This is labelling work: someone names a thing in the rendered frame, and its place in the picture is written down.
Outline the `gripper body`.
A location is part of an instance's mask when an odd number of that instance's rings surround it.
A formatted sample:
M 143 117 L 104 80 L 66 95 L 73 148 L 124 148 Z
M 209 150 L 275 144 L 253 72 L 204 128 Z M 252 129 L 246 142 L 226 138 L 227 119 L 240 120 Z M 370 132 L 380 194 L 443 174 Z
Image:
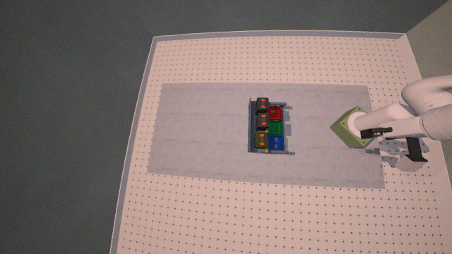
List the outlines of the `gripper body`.
M 392 132 L 386 132 L 381 135 L 382 138 L 431 138 L 432 140 L 436 140 L 428 134 L 428 132 L 424 128 L 423 124 L 423 116 L 406 118 L 406 119 L 398 119 L 395 121 L 388 121 L 384 123 L 380 123 L 378 126 L 382 128 L 392 128 Z

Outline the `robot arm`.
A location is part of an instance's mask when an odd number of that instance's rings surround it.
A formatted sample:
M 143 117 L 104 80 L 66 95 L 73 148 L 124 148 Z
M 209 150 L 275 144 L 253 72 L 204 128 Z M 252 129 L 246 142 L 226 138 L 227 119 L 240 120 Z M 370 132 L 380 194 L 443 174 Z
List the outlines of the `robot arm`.
M 381 128 L 379 123 L 423 116 L 425 130 L 436 140 L 452 141 L 452 75 L 424 78 L 406 85 L 401 97 L 408 105 L 393 103 L 369 113 L 355 112 L 347 120 L 351 133 Z M 411 109 L 411 108 L 412 109 Z M 362 116 L 364 114 L 364 116 Z M 395 166 L 401 171 L 416 172 L 428 162 L 423 156 L 419 138 L 406 137 L 409 154 Z

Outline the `dark grey metal bin rack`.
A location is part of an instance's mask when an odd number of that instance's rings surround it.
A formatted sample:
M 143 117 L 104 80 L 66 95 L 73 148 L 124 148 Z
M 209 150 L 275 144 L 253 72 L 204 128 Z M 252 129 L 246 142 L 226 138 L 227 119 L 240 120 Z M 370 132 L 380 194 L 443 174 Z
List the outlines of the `dark grey metal bin rack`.
M 266 132 L 266 131 L 256 131 L 256 117 L 255 115 L 255 104 L 256 101 L 249 100 L 249 118 L 248 118 L 248 152 L 266 152 L 266 149 L 263 148 L 254 148 L 254 133 L 255 132 Z M 287 102 L 269 102 L 268 105 L 280 105 L 282 107 L 282 129 L 284 136 L 284 128 L 283 128 L 283 107 L 287 106 Z M 250 131 L 250 139 L 249 139 L 249 131 Z M 250 144 L 251 140 L 251 144 Z M 285 150 L 285 148 L 284 148 Z M 269 150 L 267 153 L 278 153 L 278 154 L 286 154 L 289 155 L 290 151 L 284 150 Z

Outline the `green bin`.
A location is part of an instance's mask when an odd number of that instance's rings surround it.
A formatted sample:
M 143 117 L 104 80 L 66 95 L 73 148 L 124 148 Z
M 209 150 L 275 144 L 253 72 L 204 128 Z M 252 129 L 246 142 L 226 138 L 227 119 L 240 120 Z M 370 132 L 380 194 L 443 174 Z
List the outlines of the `green bin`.
M 283 134 L 283 122 L 279 120 L 269 120 L 269 135 L 282 135 Z

